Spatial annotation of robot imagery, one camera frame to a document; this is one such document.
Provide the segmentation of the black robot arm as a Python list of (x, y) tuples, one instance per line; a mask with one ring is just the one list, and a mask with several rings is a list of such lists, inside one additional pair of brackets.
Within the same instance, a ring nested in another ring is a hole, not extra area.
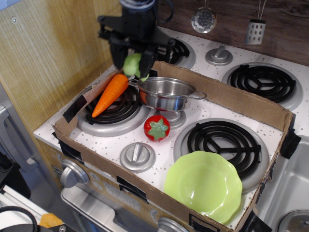
[(100, 24), (98, 36), (109, 42), (112, 60), (117, 69), (122, 69), (130, 48), (141, 53), (141, 78), (148, 75), (159, 56), (159, 48), (165, 51), (164, 61), (170, 61), (175, 40), (157, 26), (158, 23), (169, 22), (173, 17), (174, 5), (170, 0), (166, 3), (171, 10), (166, 19), (159, 18), (156, 0), (121, 0), (121, 16), (97, 17)]

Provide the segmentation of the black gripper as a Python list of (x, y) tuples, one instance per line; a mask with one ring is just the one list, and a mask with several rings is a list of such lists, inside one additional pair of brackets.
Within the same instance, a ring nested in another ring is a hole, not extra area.
[(149, 74), (157, 60), (157, 49), (164, 47), (171, 50), (175, 46), (173, 38), (158, 28), (158, 23), (169, 22), (174, 13), (170, 0), (166, 1), (171, 13), (166, 19), (159, 18), (158, 1), (156, 0), (121, 0), (121, 16), (100, 15), (99, 37), (108, 40), (113, 63), (117, 69), (122, 69), (128, 49), (142, 52), (139, 64), (140, 78)]

